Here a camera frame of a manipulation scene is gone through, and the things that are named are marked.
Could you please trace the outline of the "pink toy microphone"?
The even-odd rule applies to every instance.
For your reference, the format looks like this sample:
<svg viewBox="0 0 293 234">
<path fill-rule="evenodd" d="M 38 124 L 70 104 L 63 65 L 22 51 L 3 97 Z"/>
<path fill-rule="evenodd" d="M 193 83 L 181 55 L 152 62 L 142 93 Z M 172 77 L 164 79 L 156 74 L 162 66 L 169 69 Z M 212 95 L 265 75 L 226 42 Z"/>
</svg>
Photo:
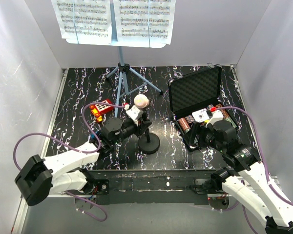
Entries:
<svg viewBox="0 0 293 234">
<path fill-rule="evenodd" d="M 146 108 L 149 105 L 149 99 L 144 94 L 138 94 L 134 98 L 134 105 L 140 109 Z"/>
</svg>

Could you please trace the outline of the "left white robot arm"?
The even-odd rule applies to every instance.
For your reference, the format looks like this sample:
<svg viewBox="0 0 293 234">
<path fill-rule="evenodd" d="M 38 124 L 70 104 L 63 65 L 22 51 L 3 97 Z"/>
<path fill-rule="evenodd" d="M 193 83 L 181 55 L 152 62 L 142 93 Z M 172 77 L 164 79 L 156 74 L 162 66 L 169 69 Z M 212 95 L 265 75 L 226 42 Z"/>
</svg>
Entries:
<svg viewBox="0 0 293 234">
<path fill-rule="evenodd" d="M 69 151 L 47 158 L 30 157 L 15 178 L 27 205 L 37 205 L 50 194 L 67 190 L 91 194 L 94 183 L 80 167 L 106 157 L 115 150 L 116 144 L 131 135 L 142 136 L 151 125 L 144 109 L 132 106 L 126 114 L 124 120 L 116 117 L 107 120 L 94 137 L 77 148 L 70 147 Z"/>
</svg>

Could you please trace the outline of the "black microphone stand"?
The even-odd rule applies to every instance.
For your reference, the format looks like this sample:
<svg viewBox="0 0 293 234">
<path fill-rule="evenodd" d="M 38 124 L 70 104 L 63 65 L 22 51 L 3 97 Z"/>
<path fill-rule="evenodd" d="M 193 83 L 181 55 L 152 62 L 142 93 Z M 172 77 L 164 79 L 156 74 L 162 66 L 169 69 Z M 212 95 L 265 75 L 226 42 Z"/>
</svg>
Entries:
<svg viewBox="0 0 293 234">
<path fill-rule="evenodd" d="M 149 131 L 149 134 L 139 136 L 138 148 L 147 155 L 153 154 L 158 151 L 160 147 L 160 139 L 155 134 Z"/>
</svg>

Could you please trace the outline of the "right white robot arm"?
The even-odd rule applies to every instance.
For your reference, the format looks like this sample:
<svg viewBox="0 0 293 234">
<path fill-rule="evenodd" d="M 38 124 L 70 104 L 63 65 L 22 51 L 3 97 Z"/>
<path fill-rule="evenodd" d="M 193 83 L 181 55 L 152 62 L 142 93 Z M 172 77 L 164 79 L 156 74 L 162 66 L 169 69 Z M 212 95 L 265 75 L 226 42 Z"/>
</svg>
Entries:
<svg viewBox="0 0 293 234">
<path fill-rule="evenodd" d="M 293 205 L 275 181 L 265 174 L 258 152 L 239 142 L 237 130 L 225 120 L 199 126 L 199 142 L 221 153 L 227 167 L 212 173 L 210 180 L 193 187 L 199 193 L 227 193 L 247 208 L 268 234 L 293 234 Z"/>
</svg>

